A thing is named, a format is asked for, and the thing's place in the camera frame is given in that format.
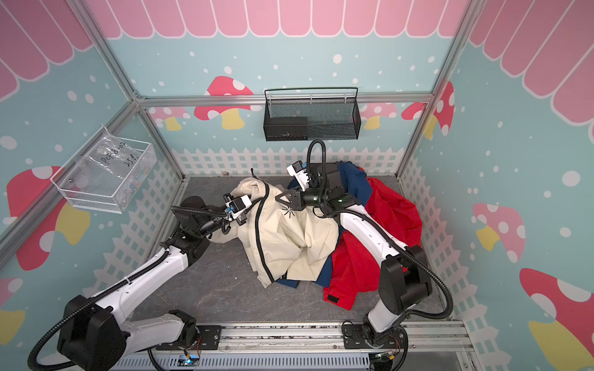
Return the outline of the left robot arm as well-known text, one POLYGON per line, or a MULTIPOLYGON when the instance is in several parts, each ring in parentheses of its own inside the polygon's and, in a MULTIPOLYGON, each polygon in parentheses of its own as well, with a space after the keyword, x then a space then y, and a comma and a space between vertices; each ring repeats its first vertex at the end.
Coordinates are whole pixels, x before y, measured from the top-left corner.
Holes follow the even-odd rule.
POLYGON ((179 309, 148 320, 131 322, 129 316, 152 293, 196 263, 218 230, 230 230, 232 196, 222 207, 208 206, 198 196, 172 207, 177 227, 160 244, 153 258, 113 286, 85 298, 72 299, 58 326, 57 351, 72 366, 84 370, 109 370, 120 358, 138 351, 151 351, 162 344, 183 351, 195 348, 202 336, 196 319, 179 309))

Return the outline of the cream beige jacket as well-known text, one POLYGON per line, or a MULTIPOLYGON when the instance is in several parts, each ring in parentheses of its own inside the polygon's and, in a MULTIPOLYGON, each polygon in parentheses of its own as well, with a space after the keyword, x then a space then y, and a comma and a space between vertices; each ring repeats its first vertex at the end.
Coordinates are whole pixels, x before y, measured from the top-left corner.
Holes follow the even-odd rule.
POLYGON ((291 211, 275 200, 282 188, 261 179, 246 178, 231 191, 248 196, 257 204, 247 213, 247 222, 233 223, 224 234, 217 231, 210 241, 224 244, 241 241, 248 262, 265 288, 282 277, 293 281, 317 281, 339 239, 337 223, 321 219, 307 207, 291 211))

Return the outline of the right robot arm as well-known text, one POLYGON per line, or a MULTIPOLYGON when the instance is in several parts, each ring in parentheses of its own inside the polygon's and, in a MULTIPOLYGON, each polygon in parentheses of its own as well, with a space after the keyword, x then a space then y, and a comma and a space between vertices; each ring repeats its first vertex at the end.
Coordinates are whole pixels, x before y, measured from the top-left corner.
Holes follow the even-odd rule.
POLYGON ((341 186, 289 190, 275 199, 298 211, 318 207, 324 219, 334 220, 345 230, 334 255, 334 268, 351 265, 356 258, 363 261, 363 266, 355 269, 371 279, 380 296, 365 315, 360 335, 370 347, 390 342, 402 346, 405 332, 401 324, 409 315, 429 316, 415 306, 433 293, 436 278, 418 245, 422 222, 415 206, 379 179, 364 179, 360 188, 371 189, 365 204, 341 186), (360 253, 342 261, 341 253, 354 247, 360 253))

